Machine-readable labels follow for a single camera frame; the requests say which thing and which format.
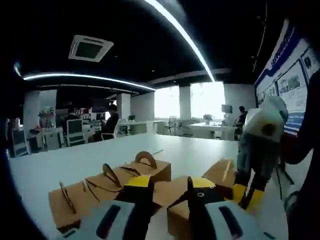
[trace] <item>person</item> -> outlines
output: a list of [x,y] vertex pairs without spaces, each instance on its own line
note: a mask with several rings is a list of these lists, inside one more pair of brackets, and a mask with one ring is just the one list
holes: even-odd
[[240,115],[237,118],[237,120],[235,121],[236,129],[234,131],[234,140],[236,140],[236,141],[239,140],[238,136],[240,136],[242,134],[242,128],[245,124],[246,117],[248,114],[248,111],[246,111],[244,106],[240,106],[239,111],[240,111]]
[[75,108],[70,107],[68,109],[68,115],[65,117],[63,123],[62,123],[62,129],[63,129],[63,134],[67,135],[67,121],[68,120],[74,120],[74,119],[80,119],[76,114],[75,114]]
[[313,238],[315,235],[312,235],[312,233],[316,233],[318,229],[317,214],[315,212],[319,209],[320,203],[318,192],[320,128],[317,127],[317,111],[320,103],[319,93],[320,70],[310,78],[304,118],[297,136],[284,133],[280,140],[280,159],[287,164],[299,164],[313,149],[309,170],[298,193],[295,207],[288,219],[289,239]]
[[101,135],[101,134],[113,134],[115,132],[115,128],[119,120],[119,115],[117,113],[116,105],[111,104],[108,108],[108,112],[110,113],[110,117],[108,118],[106,123],[101,122],[102,123],[101,131],[97,131],[95,134],[93,134],[88,138],[89,143],[99,142],[99,141],[102,141],[103,139],[107,140],[107,139],[113,138],[112,135],[107,135],[102,139],[102,135]]

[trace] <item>desk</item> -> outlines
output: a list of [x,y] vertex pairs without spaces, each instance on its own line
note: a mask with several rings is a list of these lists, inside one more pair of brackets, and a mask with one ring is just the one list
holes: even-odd
[[188,127],[192,129],[195,138],[212,139],[211,132],[222,132],[222,140],[233,141],[235,139],[235,126],[219,126],[213,122],[210,124],[200,122],[188,125]]
[[[221,158],[236,159],[238,142],[146,133],[11,158],[9,165],[24,207],[44,234],[52,238],[59,232],[50,211],[48,193],[59,188],[59,181],[68,186],[101,173],[103,163],[114,168],[133,161],[140,151],[160,150],[163,151],[155,158],[171,163],[172,179],[175,179],[202,176]],[[260,227],[277,240],[288,239],[285,210],[272,180],[266,187],[262,206],[257,217]],[[166,225],[166,217],[160,222]],[[153,234],[147,239],[168,239],[158,235],[157,228],[149,230]]]
[[131,121],[120,122],[119,126],[126,126],[128,128],[128,135],[144,134],[144,133],[156,133],[163,134],[159,124],[162,123],[164,130],[164,121],[150,120],[150,121]]

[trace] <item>window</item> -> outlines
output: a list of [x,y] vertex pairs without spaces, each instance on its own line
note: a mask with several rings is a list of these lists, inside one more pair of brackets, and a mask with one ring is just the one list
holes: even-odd
[[110,113],[108,111],[105,112],[104,119],[108,120],[110,118]]
[[161,88],[154,92],[154,116],[160,119],[168,119],[170,116],[180,117],[178,86]]
[[223,120],[221,105],[226,104],[222,82],[203,82],[191,84],[191,117],[203,118],[211,114],[214,119]]

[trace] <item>cardboard box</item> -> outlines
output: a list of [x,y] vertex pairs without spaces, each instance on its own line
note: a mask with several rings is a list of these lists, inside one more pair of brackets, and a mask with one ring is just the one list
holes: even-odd
[[[167,208],[182,196],[188,189],[187,176],[176,178],[170,182],[160,181],[154,185],[153,202]],[[169,234],[175,239],[191,239],[189,225],[188,202],[181,202],[167,210]]]
[[[231,160],[221,159],[202,176],[216,184],[217,191],[222,195],[230,195],[234,184],[234,165]],[[187,176],[179,177],[171,182],[157,182],[153,201],[162,207],[168,207],[187,191]],[[192,239],[189,224],[188,202],[181,202],[167,210],[169,234],[178,240]]]
[[99,201],[114,200],[123,190],[124,184],[127,184],[134,176],[123,171],[120,167],[96,176],[90,176],[85,179],[89,190]]
[[166,161],[155,160],[147,151],[139,152],[133,162],[122,165],[120,168],[133,174],[133,176],[151,175],[151,180],[154,183],[171,181],[171,164]]
[[67,187],[61,183],[61,188],[50,192],[48,197],[54,223],[61,233],[79,228],[81,217],[99,204],[83,181]]
[[146,151],[139,152],[135,161],[111,169],[106,163],[102,172],[49,193],[49,202],[56,227],[62,233],[79,228],[81,217],[101,201],[114,200],[132,178],[151,175],[154,182],[171,180],[171,164],[155,160]]
[[233,161],[222,158],[213,164],[202,177],[216,185],[232,188],[236,177]]

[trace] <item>office chair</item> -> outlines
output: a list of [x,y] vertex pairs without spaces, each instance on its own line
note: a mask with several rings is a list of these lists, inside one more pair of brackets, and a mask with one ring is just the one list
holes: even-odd
[[164,126],[166,129],[169,130],[171,134],[171,129],[174,129],[174,135],[176,135],[176,123],[177,123],[177,116],[170,116],[168,125]]
[[113,133],[101,133],[102,141],[109,140],[109,139],[116,139],[117,138],[116,134],[117,134],[119,122],[120,122],[120,119],[116,123],[116,125],[114,127],[114,130],[113,130]]
[[15,157],[28,155],[29,150],[25,138],[25,132],[21,129],[12,129],[13,152]]
[[85,137],[82,132],[82,120],[72,119],[66,121],[66,142],[69,147],[85,144]]

